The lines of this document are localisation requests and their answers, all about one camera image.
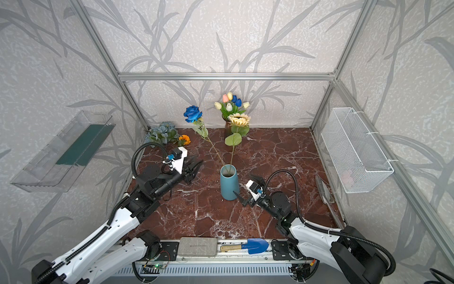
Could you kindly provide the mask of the orange daisy stem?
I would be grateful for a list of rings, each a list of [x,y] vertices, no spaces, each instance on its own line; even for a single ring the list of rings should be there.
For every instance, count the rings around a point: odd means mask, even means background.
[[[179,135],[177,139],[177,146],[183,147],[191,143],[190,137],[188,135]]]

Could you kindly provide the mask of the teal ceramic vase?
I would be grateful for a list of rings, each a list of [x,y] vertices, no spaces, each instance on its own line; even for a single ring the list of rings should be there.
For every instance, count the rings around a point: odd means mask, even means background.
[[[221,195],[227,201],[237,199],[236,194],[240,192],[240,183],[235,166],[226,164],[220,171]]]

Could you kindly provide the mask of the blue rose stem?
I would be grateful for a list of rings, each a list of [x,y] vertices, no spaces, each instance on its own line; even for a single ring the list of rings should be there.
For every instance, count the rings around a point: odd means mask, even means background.
[[[192,105],[186,108],[186,111],[183,113],[185,121],[187,123],[193,124],[192,129],[200,135],[200,137],[211,144],[212,148],[215,150],[217,156],[219,157],[222,164],[225,166],[223,158],[221,157],[220,152],[216,149],[214,142],[209,137],[208,129],[203,120],[203,113],[200,111],[198,106]]]

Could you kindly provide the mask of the red glass vase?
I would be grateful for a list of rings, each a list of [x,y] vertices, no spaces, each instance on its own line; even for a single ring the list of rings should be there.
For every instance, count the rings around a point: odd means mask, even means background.
[[[224,119],[225,121],[225,127],[224,127],[224,138],[227,138],[228,136],[232,135],[232,123],[229,119]]]

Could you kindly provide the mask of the cream sunflower stem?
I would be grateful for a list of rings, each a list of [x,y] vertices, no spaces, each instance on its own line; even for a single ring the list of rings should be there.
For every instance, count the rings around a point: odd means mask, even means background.
[[[230,164],[233,163],[235,149],[242,143],[242,138],[249,133],[251,117],[247,114],[232,114],[228,117],[231,123],[231,134],[225,138],[225,144],[232,147]]]

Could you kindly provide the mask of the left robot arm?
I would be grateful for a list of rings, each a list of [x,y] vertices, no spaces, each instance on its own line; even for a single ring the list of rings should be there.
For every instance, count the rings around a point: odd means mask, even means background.
[[[160,206],[160,199],[181,182],[191,184],[202,165],[196,156],[188,156],[184,147],[171,152],[162,150],[163,160],[136,169],[131,161],[136,186],[112,209],[106,223],[67,253],[52,262],[40,261],[32,269],[34,284],[97,284],[109,278],[127,263],[160,254],[160,239],[145,230],[125,246],[109,255],[105,252],[121,237],[137,228]]]

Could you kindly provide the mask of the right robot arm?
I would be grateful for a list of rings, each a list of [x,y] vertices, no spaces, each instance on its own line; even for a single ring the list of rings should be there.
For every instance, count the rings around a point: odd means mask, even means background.
[[[246,184],[248,199],[236,197],[243,206],[258,206],[276,219],[276,229],[287,238],[295,260],[312,258],[341,271],[351,284],[379,284],[396,269],[396,261],[383,246],[367,240],[356,228],[329,228],[292,211],[282,192],[266,194],[271,179],[251,175]]]

